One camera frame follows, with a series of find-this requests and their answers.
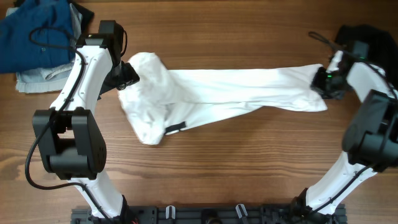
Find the white t-shirt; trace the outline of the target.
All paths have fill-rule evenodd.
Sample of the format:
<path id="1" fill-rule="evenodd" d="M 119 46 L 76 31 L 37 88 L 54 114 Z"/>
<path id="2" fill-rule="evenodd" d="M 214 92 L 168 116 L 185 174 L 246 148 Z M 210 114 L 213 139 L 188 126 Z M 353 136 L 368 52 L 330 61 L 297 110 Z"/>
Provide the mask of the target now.
<path id="1" fill-rule="evenodd" d="M 163 136 L 233 118 L 263 106 L 319 112 L 327 106 L 310 89 L 319 64 L 272 69 L 169 70 L 155 53 L 129 59 L 140 80 L 119 91 L 138 140 L 158 145 Z"/>

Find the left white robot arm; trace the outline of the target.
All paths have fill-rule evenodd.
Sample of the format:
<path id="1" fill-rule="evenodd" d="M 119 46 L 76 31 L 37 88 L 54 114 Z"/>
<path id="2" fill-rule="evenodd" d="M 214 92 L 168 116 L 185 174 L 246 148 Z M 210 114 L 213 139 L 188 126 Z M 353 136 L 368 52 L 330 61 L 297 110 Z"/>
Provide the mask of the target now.
<path id="1" fill-rule="evenodd" d="M 72 49 L 76 59 L 63 90 L 49 109 L 37 110 L 32 120 L 35 141 L 25 162 L 28 183 L 40 190 L 74 186 L 91 208 L 92 223 L 139 221 L 104 169 L 106 143 L 94 117 L 101 94 L 139 81 L 131 65 L 121 60 L 126 47 L 125 32 L 80 37 Z M 35 149 L 44 169 L 64 184 L 44 186 L 32 180 L 30 161 Z"/>

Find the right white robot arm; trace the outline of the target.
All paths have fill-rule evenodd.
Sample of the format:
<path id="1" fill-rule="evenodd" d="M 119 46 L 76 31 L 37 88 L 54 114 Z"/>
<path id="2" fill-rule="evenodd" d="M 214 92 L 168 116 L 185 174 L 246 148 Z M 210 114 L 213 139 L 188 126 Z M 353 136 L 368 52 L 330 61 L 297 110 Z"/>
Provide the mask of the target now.
<path id="1" fill-rule="evenodd" d="M 347 76 L 361 106 L 345 131 L 342 152 L 330 170 L 290 206 L 290 217 L 325 222 L 365 180 L 397 167 L 397 90 L 384 70 L 357 62 Z"/>

